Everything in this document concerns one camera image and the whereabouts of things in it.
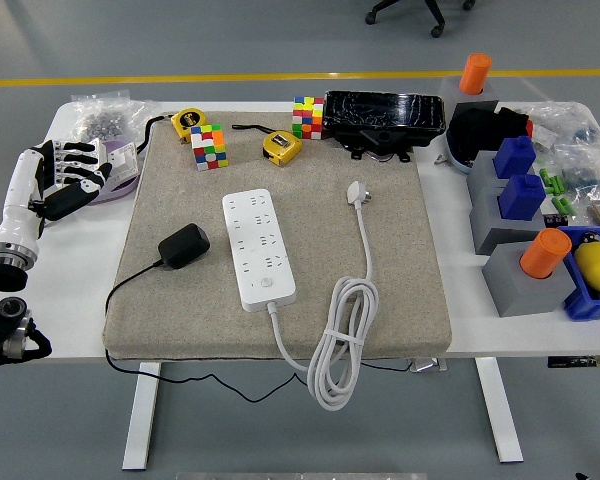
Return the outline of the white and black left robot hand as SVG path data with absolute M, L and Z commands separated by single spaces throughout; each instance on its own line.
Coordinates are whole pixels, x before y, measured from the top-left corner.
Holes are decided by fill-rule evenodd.
M 57 221 L 98 197 L 112 171 L 106 147 L 48 140 L 22 152 L 7 190 L 0 249 L 37 252 L 44 221 Z

